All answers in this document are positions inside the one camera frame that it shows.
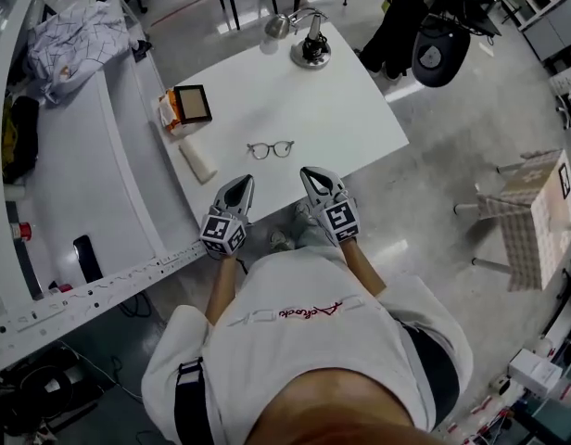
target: white table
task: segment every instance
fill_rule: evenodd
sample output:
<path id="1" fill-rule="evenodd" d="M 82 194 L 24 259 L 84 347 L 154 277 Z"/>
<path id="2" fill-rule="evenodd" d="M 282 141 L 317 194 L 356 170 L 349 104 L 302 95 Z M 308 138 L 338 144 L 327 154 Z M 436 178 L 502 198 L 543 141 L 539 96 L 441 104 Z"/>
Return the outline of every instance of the white table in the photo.
<path id="1" fill-rule="evenodd" d="M 255 222 L 306 196 L 303 166 L 319 166 L 340 177 L 408 144 L 392 110 L 343 37 L 322 27 L 333 51 L 322 70 L 304 70 L 289 57 L 290 46 L 306 36 L 290 34 L 271 56 L 257 46 L 202 70 L 178 85 L 203 84 L 213 121 L 194 135 L 218 173 L 201 185 L 171 137 L 164 136 L 172 167 L 201 223 L 218 189 L 250 173 L 255 194 L 249 220 Z M 258 160 L 247 144 L 294 140 L 285 159 L 273 151 Z"/>

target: white box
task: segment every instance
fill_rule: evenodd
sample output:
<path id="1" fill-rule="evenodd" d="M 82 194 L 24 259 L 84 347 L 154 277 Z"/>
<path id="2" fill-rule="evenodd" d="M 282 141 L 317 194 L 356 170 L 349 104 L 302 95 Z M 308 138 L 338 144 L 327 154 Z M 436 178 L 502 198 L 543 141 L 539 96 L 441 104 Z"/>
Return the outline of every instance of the white box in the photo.
<path id="1" fill-rule="evenodd" d="M 555 387 L 562 373 L 561 367 L 525 349 L 508 364 L 510 377 L 542 398 Z"/>
<path id="2" fill-rule="evenodd" d="M 571 67 L 549 79 L 555 95 L 566 95 L 571 91 Z"/>

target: small table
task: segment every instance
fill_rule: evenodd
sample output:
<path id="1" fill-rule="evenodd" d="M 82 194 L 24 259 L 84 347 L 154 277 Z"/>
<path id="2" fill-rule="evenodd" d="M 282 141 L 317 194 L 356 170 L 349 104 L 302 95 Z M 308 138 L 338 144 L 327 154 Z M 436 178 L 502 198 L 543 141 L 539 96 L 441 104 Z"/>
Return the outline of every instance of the small table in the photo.
<path id="1" fill-rule="evenodd" d="M 202 70 L 178 85 L 203 84 L 213 121 L 191 137 L 215 162 L 218 173 L 200 184 L 178 144 L 164 136 L 172 167 L 200 224 L 218 189 L 252 174 L 255 193 L 249 220 L 255 222 L 303 198 L 303 166 L 340 177 L 408 144 L 388 103 L 343 37 L 322 26 L 333 58 L 322 70 L 304 70 L 290 59 L 290 34 L 274 55 L 255 46 Z M 247 144 L 294 141 L 287 158 L 273 152 L 254 159 Z"/>
<path id="2" fill-rule="evenodd" d="M 543 290 L 571 242 L 571 171 L 564 150 L 524 155 L 522 163 L 498 167 L 514 172 L 498 195 L 477 194 L 479 219 L 498 218 L 509 265 L 473 259 L 474 265 L 511 275 L 509 290 Z"/>

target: black phone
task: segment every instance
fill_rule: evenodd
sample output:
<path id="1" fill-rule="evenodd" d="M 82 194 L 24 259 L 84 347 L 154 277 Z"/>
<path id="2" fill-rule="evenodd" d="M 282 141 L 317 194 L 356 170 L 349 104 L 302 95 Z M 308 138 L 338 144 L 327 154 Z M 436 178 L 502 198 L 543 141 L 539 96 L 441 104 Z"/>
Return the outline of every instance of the black phone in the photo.
<path id="1" fill-rule="evenodd" d="M 89 284 L 90 282 L 94 282 L 94 280 L 101 279 L 103 275 L 96 260 L 90 237 L 87 235 L 78 237 L 73 241 L 73 246 L 75 247 L 75 253 L 78 256 L 85 281 Z"/>

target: eyeglasses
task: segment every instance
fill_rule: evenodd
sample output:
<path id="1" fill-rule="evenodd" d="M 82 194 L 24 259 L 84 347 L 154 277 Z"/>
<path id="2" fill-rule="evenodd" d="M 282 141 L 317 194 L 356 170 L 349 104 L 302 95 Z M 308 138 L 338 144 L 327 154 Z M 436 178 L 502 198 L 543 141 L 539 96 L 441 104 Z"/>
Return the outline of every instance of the eyeglasses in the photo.
<path id="1" fill-rule="evenodd" d="M 252 152 L 252 156 L 255 159 L 266 159 L 269 157 L 269 149 L 273 149 L 273 153 L 275 156 L 279 157 L 280 159 L 284 159 L 289 155 L 292 151 L 292 146 L 294 145 L 294 141 L 291 142 L 282 141 L 282 142 L 275 142 L 273 145 L 268 144 L 247 144 L 248 151 Z"/>

